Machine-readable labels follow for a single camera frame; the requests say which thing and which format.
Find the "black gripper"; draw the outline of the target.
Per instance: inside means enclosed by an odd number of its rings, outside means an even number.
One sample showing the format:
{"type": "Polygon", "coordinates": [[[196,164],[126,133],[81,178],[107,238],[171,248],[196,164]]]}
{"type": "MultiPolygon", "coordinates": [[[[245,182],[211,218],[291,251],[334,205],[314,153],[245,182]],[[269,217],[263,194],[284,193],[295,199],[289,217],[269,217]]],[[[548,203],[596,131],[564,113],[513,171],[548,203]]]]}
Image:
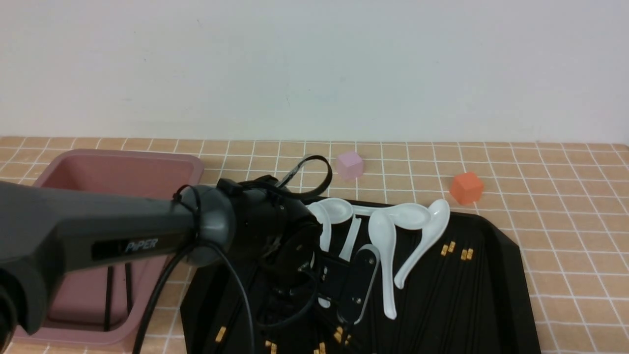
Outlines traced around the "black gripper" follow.
{"type": "Polygon", "coordinates": [[[265,175],[236,182],[220,179],[216,188],[227,206],[222,245],[233,259],[254,260],[269,282],[289,291],[306,282],[305,273],[323,253],[322,225],[305,201],[317,191],[295,193],[286,188],[291,175],[265,175]]]}

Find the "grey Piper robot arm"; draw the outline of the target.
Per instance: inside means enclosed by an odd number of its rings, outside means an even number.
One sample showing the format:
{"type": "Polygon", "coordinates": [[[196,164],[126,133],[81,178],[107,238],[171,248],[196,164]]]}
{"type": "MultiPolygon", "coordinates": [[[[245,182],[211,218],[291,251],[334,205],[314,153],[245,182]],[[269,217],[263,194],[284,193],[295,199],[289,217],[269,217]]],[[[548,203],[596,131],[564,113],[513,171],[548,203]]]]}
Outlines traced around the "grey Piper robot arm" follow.
{"type": "Polygon", "coordinates": [[[323,227],[285,182],[260,177],[216,187],[179,188],[170,200],[1,184],[1,335],[45,322],[65,276],[74,271],[174,255],[195,267],[257,262],[281,289],[314,276],[323,227]]]}

